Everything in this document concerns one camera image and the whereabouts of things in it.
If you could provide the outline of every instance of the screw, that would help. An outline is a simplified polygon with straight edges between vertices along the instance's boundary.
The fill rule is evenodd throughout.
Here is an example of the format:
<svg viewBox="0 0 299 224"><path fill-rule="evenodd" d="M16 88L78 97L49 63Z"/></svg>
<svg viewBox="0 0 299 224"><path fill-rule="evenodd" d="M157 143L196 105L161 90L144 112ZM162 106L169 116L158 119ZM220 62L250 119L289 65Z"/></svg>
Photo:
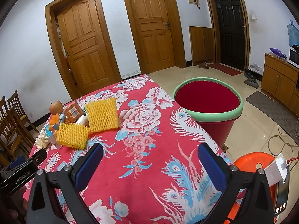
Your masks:
<svg viewBox="0 0 299 224"><path fill-rule="evenodd" d="M39 169L36 173L37 173L37 175L42 175L43 172L44 171L42 169Z"/></svg>
<svg viewBox="0 0 299 224"><path fill-rule="evenodd" d="M236 172L238 170L238 167L236 165L231 165L230 169L234 172Z"/></svg>
<svg viewBox="0 0 299 224"><path fill-rule="evenodd" d="M63 170L64 171L69 171L69 170L71 170L71 168L72 168L72 166L71 165L65 165L64 167L63 167Z"/></svg>
<svg viewBox="0 0 299 224"><path fill-rule="evenodd" d="M264 173L265 173L265 171L264 171L264 170L262 170L261 168L259 168L259 169L258 169L258 173L259 173L259 174L264 174Z"/></svg>

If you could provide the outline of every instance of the red bucket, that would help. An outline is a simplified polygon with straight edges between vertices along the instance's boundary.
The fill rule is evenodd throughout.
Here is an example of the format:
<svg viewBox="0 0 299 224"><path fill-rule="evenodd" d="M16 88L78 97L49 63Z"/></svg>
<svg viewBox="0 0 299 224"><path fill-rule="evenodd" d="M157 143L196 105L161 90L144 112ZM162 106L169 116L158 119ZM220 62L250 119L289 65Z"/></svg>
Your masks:
<svg viewBox="0 0 299 224"><path fill-rule="evenodd" d="M243 110L240 94L214 78L192 78L181 83L172 97L222 147Z"/></svg>

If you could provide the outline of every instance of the black door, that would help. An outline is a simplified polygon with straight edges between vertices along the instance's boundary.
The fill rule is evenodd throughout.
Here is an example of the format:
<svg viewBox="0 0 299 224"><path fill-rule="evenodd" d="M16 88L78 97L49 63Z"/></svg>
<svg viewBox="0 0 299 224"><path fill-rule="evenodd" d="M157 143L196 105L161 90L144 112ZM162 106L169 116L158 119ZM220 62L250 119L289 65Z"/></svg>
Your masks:
<svg viewBox="0 0 299 224"><path fill-rule="evenodd" d="M245 36L240 0L215 0L220 30L221 63L244 70Z"/></svg>

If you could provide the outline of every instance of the gray doormat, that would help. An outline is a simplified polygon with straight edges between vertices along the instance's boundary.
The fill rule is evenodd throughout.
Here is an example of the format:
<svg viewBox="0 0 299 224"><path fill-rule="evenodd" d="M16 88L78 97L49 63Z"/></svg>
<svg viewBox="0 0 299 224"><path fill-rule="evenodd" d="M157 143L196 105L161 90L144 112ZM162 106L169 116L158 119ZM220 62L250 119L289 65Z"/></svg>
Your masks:
<svg viewBox="0 0 299 224"><path fill-rule="evenodd" d="M272 120L274 120L285 132L289 132L292 130L291 124L288 122L290 121L294 127L296 127L298 117L289 112L283 105L276 103L271 98L266 96L265 94L256 91L255 93L251 94L247 99L247 102L251 103L253 106L258 108L260 111L265 113L269 116ZM299 145L299 140L295 135L295 131L292 130L289 133L289 136L294 140L294 142Z"/></svg>

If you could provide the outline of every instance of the table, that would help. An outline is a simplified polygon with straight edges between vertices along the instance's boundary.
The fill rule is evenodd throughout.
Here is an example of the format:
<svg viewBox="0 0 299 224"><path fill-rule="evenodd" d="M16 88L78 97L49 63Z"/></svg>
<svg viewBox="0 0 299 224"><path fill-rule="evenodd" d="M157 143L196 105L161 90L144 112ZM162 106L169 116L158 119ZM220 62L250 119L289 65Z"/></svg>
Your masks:
<svg viewBox="0 0 299 224"><path fill-rule="evenodd" d="M77 99L80 107L115 97L121 127L93 133L86 150L47 149L39 166L46 172L73 165L95 143L104 157L85 190L84 202L100 223L194 224L219 199L201 165L197 146L206 142L228 164L230 159L203 128L147 75L122 81ZM32 148L31 154L38 149ZM29 197L32 181L24 195ZM58 198L75 223L61 191Z"/></svg>

